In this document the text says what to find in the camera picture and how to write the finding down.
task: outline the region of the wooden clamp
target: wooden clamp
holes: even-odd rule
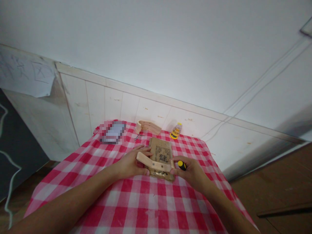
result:
[[[161,127],[149,121],[139,120],[136,124],[137,124],[136,125],[137,134],[139,134],[141,130],[148,130],[148,131],[151,131],[155,135],[159,135],[160,132],[162,131]]]
[[[175,163],[171,160],[171,164],[165,164],[160,162],[155,162],[151,160],[149,157],[145,156],[143,153],[138,152],[136,159],[143,163],[144,165],[148,166],[151,169],[157,170],[157,171],[164,171],[164,172],[170,172],[171,169],[175,168]]]

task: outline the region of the screwdriver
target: screwdriver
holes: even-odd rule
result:
[[[186,165],[184,162],[182,162],[181,160],[178,161],[178,166],[181,170],[186,171]]]

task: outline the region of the electrical cable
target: electrical cable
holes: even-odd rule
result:
[[[233,102],[232,105],[230,105],[224,112],[230,111],[233,107],[235,107],[241,99],[244,98],[248,93],[251,92],[252,89],[254,89],[269,73],[271,70],[275,69],[282,61],[284,61],[295,49],[297,49],[305,40],[304,36],[299,39],[285,54],[283,54],[282,57],[280,57],[278,60],[276,60],[238,99],[236,99],[235,102]]]
[[[6,117],[6,115],[9,113],[9,111],[0,103],[0,107],[4,110],[4,115],[1,117],[1,120],[0,120],[0,138],[2,136],[2,132],[3,132],[3,122],[4,122],[4,118]],[[7,200],[6,200],[6,204],[4,206],[4,210],[10,215],[10,221],[9,221],[9,229],[12,227],[12,221],[13,221],[13,213],[12,211],[8,208],[8,205],[9,205],[9,202],[10,202],[10,198],[11,198],[11,195],[12,195],[12,190],[13,190],[13,181],[14,181],[14,178],[16,176],[16,174],[18,172],[21,171],[21,167],[19,165],[17,165],[12,159],[11,157],[6,153],[6,152],[3,152],[0,150],[0,153],[3,154],[7,159],[8,161],[13,165],[15,166],[16,168],[18,168],[18,170],[14,173],[14,175],[12,176],[11,180],[10,180],[10,186],[9,186],[9,193],[7,195]]]
[[[227,122],[229,122],[230,120],[232,120],[233,118],[235,118],[249,103],[251,103],[251,101],[265,88],[265,87],[267,87],[272,81],[274,81],[279,75],[281,75],[304,51],[306,51],[307,50],[307,48],[309,48],[309,46],[310,45],[312,45],[312,43],[309,43],[309,45],[306,47],[306,48],[304,48],[304,50],[302,50],[295,58],[293,58],[291,61],[290,61],[290,63],[288,63],[276,76],[274,76],[274,78],[271,80],[271,81],[269,81],[266,85],[264,85],[259,91],[257,91],[256,93],[255,93],[255,95],[235,114],[235,115],[233,115],[229,120],[227,120],[227,121],[224,121],[220,126],[219,126],[219,128],[217,129],[217,131],[214,133],[214,135],[211,137],[211,138],[209,138],[208,140],[206,140],[205,142],[207,142],[207,141],[210,141],[212,138],[214,138],[216,135],[217,135],[217,133],[218,133],[218,131],[220,130],[220,128],[224,125],[224,124],[226,124]],[[208,133],[207,133],[207,135],[212,131],[212,130],[214,130],[216,127],[218,126],[218,124],[216,125],[216,126],[214,126]]]

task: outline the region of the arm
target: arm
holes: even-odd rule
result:
[[[147,168],[137,167],[136,155],[140,151],[151,156],[149,148],[140,145],[127,153],[117,163],[106,167],[89,180],[60,195],[34,213],[21,220],[7,233],[68,233],[95,202],[119,179],[134,175],[149,175]]]
[[[230,234],[259,234],[259,231],[243,216],[225,194],[210,181],[198,161],[183,156],[176,156],[172,160],[174,162],[183,161],[187,169],[186,171],[172,169],[170,173],[185,179],[196,191],[207,198]]]

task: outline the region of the table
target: table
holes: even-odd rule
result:
[[[135,124],[126,122],[123,143],[105,145],[99,141],[99,127],[79,149],[58,164],[36,187],[25,217],[62,193],[86,181],[117,162],[132,148],[156,137],[170,141],[173,156],[199,161],[219,189],[252,221],[246,209],[213,160],[205,142],[180,135],[177,140],[162,131],[156,136],[144,132],[134,141]],[[227,233],[210,203],[184,179],[173,183],[138,175],[111,185],[77,222],[71,233]]]

